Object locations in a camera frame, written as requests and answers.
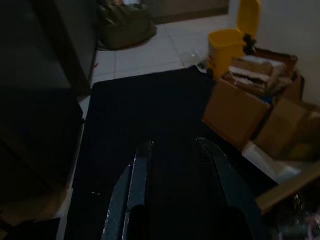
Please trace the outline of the black floor mat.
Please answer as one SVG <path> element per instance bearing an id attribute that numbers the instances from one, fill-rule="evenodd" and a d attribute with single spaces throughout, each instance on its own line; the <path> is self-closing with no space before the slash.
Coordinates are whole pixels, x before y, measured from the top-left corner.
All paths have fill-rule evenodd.
<path id="1" fill-rule="evenodd" d="M 198 138 L 223 151 L 254 198 L 274 186 L 204 124 L 213 88 L 195 67 L 93 86 L 64 240 L 103 240 L 114 187 L 149 141 L 148 240 L 219 240 L 226 203 Z"/>

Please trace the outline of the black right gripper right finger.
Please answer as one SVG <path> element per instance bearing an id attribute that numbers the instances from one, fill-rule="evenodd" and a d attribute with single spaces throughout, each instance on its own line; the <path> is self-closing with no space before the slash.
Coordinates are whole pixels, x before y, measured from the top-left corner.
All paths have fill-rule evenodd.
<path id="1" fill-rule="evenodd" d="M 219 217 L 219 240 L 269 240 L 269 233 L 251 190 L 214 143 L 198 138 L 197 146 L 208 157 L 213 176 L 225 201 Z"/>

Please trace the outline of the yellow pedal bin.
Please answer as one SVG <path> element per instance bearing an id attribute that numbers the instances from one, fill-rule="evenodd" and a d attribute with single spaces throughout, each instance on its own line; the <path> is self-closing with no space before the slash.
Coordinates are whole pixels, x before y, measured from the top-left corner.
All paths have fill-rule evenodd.
<path id="1" fill-rule="evenodd" d="M 240 0 L 236 28 L 208 35 L 208 69 L 219 79 L 229 69 L 233 58 L 252 55 L 261 14 L 260 0 Z"/>

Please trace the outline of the long low cardboard box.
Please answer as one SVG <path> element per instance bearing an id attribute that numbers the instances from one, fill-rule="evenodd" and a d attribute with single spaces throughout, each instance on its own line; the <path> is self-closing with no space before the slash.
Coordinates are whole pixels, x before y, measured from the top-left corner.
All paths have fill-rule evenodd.
<path id="1" fill-rule="evenodd" d="M 320 163 L 317 163 L 291 180 L 281 183 L 256 198 L 256 203 L 266 222 L 269 239 L 276 233 L 278 218 L 292 207 L 292 197 L 302 194 L 308 201 L 320 206 Z"/>

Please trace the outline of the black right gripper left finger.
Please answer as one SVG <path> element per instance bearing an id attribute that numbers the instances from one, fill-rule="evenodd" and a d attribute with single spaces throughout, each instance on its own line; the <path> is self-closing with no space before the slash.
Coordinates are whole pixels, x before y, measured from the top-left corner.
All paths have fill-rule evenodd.
<path id="1" fill-rule="evenodd" d="M 153 141 L 139 146 L 118 179 L 109 202 L 102 240 L 148 240 L 153 146 Z"/>

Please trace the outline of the small open cardboard box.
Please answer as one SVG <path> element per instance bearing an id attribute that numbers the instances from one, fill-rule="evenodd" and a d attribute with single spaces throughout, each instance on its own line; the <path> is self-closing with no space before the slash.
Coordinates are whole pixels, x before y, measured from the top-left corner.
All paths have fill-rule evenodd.
<path id="1" fill-rule="evenodd" d="M 303 95 L 304 79 L 297 70 L 299 58 L 296 55 L 258 48 L 252 56 L 286 64 L 286 75 L 292 83 L 274 95 L 258 96 L 222 77 L 216 81 L 202 120 L 238 150 L 257 135 L 282 97 L 301 100 Z"/>
<path id="2" fill-rule="evenodd" d="M 281 98 L 254 143 L 275 161 L 320 160 L 320 107 Z"/>

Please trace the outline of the clear plastic bag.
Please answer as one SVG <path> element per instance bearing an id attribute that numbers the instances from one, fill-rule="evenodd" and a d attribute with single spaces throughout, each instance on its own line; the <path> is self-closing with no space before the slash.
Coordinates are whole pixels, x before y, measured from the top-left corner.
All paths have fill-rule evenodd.
<path id="1" fill-rule="evenodd" d="M 292 207 L 281 215 L 272 240 L 320 240 L 320 206 L 302 194 L 292 197 Z"/>

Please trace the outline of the white foam sheet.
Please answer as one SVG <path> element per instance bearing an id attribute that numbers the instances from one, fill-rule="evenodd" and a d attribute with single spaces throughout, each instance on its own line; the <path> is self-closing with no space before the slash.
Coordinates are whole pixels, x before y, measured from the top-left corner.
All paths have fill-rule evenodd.
<path id="1" fill-rule="evenodd" d="M 266 174 L 277 184 L 282 184 L 299 175 L 305 167 L 298 162 L 282 162 L 273 160 L 253 142 L 248 142 L 242 156 Z"/>

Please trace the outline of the stack of white brown packages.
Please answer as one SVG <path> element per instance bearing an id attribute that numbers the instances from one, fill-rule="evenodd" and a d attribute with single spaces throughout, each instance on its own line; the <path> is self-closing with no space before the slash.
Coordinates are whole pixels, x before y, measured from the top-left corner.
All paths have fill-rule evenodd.
<path id="1" fill-rule="evenodd" d="M 221 78 L 250 94 L 266 97 L 275 95 L 292 83 L 286 69 L 283 62 L 247 55 L 233 58 Z"/>

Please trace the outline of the olive green garbage bag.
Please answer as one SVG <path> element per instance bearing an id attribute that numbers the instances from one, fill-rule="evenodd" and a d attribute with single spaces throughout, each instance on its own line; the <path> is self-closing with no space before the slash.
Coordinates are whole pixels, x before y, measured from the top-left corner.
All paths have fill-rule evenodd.
<path id="1" fill-rule="evenodd" d="M 140 45 L 157 34 L 142 0 L 96 0 L 97 49 L 117 51 Z"/>

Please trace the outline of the clear plastic bottle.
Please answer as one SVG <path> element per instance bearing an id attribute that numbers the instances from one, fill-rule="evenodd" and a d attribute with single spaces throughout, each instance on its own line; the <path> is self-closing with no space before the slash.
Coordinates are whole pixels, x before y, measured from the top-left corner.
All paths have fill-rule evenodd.
<path id="1" fill-rule="evenodd" d="M 181 55 L 181 61 L 185 68 L 196 67 L 199 72 L 205 74 L 208 69 L 208 60 L 198 49 L 191 49 Z"/>

